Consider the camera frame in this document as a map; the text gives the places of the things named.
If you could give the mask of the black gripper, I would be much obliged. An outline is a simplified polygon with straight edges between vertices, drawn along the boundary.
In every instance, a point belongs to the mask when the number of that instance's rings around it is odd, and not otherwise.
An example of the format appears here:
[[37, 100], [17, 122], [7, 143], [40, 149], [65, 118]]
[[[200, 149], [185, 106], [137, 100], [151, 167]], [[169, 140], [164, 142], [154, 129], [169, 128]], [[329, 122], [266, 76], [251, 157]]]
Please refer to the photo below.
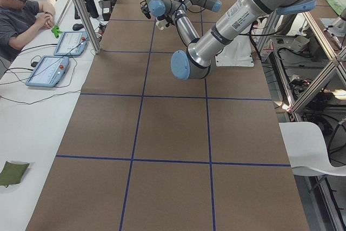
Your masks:
[[164, 26], [174, 25], [174, 22], [170, 16], [163, 15], [162, 18], [163, 18], [162, 22]]

